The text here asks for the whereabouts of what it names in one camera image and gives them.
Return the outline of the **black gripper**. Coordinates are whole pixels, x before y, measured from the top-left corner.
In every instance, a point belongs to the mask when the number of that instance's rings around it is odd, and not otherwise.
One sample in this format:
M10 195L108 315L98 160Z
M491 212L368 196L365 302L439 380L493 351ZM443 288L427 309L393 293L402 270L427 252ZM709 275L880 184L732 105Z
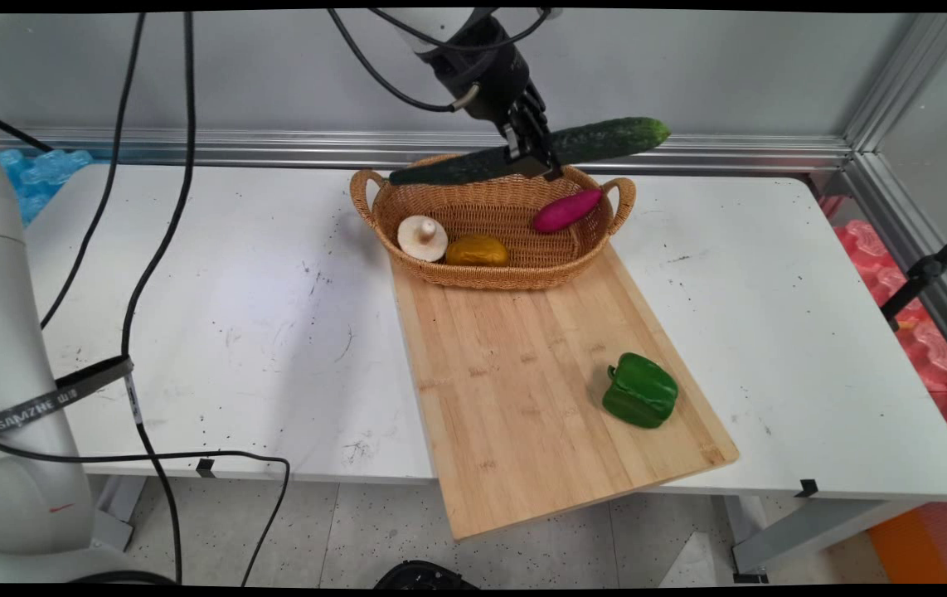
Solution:
M464 110L471 118L503 126L505 160L512 173L547 182L561 177L545 102L514 44L477 51L434 49L430 65L436 79L457 99L478 84L478 93Z

